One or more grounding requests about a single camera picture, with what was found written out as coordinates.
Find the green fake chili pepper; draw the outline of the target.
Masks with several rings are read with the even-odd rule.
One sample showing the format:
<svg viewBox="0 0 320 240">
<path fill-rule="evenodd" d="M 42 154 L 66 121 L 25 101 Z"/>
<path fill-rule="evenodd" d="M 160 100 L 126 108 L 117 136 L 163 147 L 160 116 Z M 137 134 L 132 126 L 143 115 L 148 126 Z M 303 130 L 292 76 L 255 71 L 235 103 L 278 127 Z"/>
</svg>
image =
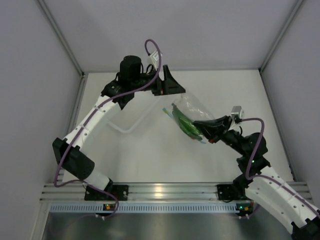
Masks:
<svg viewBox="0 0 320 240">
<path fill-rule="evenodd" d="M 200 130 L 194 126 L 193 121 L 189 119 L 174 103 L 172 103 L 172 115 L 179 128 L 191 139 L 202 141 Z"/>
</svg>

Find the clear zip top bag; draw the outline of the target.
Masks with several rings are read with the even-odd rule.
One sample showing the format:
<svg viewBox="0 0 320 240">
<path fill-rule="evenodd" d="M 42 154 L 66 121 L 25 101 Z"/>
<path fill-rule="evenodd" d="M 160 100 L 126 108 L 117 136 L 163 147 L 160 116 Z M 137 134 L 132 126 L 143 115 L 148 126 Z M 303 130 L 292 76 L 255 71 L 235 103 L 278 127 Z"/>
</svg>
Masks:
<svg viewBox="0 0 320 240">
<path fill-rule="evenodd" d="M 209 110 L 207 110 L 207 108 L 200 102 L 200 100 L 197 97 L 195 97 L 192 93 L 178 94 L 170 104 L 167 104 L 165 107 L 162 108 L 162 111 L 165 114 L 167 114 L 175 122 L 172 115 L 172 110 L 173 110 L 172 104 L 175 104 L 193 122 L 215 120 L 215 117 L 212 115 L 212 113 Z M 206 140 L 206 138 L 203 136 L 202 133 L 201 133 L 201 137 L 202 137 L 202 141 L 198 141 L 198 140 L 195 140 L 195 141 L 198 141 L 201 144 L 206 144 L 208 140 Z"/>
</svg>

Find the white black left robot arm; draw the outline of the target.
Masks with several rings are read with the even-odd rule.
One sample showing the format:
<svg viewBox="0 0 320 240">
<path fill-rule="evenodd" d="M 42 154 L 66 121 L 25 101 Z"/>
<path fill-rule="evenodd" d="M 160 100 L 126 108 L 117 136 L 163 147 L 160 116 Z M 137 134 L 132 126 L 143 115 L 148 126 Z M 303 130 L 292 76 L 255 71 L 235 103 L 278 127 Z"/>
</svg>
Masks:
<svg viewBox="0 0 320 240">
<path fill-rule="evenodd" d="M 85 118 L 63 139 L 56 138 L 53 151 L 58 167 L 95 190 L 102 200 L 113 194 L 113 181 L 101 173 L 88 157 L 94 139 L 107 123 L 122 111 L 134 98 L 136 92 L 150 91 L 154 96 L 184 94 L 186 92 L 172 76 L 167 65 L 161 65 L 157 53 L 148 57 L 150 63 L 143 71 L 142 60 L 128 55 L 120 62 L 115 79 L 107 83 L 96 103 Z"/>
</svg>

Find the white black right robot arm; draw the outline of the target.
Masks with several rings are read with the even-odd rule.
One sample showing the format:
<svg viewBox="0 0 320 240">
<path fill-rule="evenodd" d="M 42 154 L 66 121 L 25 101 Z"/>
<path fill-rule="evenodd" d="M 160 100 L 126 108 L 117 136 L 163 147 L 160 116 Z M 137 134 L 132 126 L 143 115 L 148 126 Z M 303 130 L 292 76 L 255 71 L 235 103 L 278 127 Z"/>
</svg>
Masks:
<svg viewBox="0 0 320 240">
<path fill-rule="evenodd" d="M 259 133 L 243 136 L 231 128 L 233 123 L 249 121 L 260 122 Z M 262 119 L 224 116 L 193 124 L 210 143 L 222 141 L 241 155 L 237 163 L 242 174 L 232 182 L 235 196 L 253 200 L 265 209 L 286 228 L 293 240 L 320 238 L 319 208 L 297 193 L 264 158 L 268 149 Z"/>
</svg>

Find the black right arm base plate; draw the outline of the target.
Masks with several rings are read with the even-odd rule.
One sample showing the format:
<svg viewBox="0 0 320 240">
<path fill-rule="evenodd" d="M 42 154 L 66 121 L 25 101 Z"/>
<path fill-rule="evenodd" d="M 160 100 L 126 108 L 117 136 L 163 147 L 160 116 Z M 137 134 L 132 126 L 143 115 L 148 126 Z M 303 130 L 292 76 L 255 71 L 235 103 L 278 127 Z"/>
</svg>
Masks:
<svg viewBox="0 0 320 240">
<path fill-rule="evenodd" d="M 232 184 L 218 184 L 217 186 L 218 199 L 224 202 L 249 200 L 246 197 L 244 188 L 237 187 Z"/>
</svg>

